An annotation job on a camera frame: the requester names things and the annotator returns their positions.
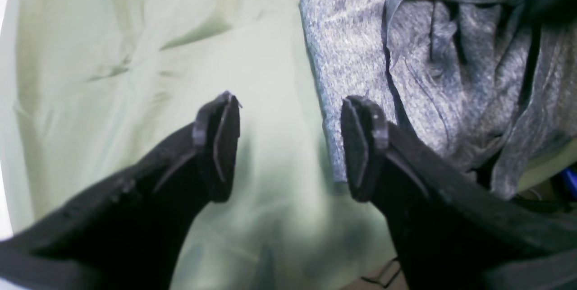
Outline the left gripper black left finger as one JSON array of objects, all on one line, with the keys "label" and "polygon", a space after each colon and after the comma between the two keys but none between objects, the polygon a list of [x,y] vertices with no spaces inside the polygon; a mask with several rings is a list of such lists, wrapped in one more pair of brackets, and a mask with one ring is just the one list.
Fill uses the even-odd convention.
[{"label": "left gripper black left finger", "polygon": [[1,242],[3,290],[167,290],[194,219],[232,192],[239,102],[224,92],[132,166]]}]

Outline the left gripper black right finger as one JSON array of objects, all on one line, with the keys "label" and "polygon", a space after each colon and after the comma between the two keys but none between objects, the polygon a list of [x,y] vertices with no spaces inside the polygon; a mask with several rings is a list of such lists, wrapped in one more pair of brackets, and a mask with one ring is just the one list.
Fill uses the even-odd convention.
[{"label": "left gripper black right finger", "polygon": [[469,181],[361,96],[342,103],[351,196],[385,216],[412,290],[574,290],[576,218],[550,218]]}]

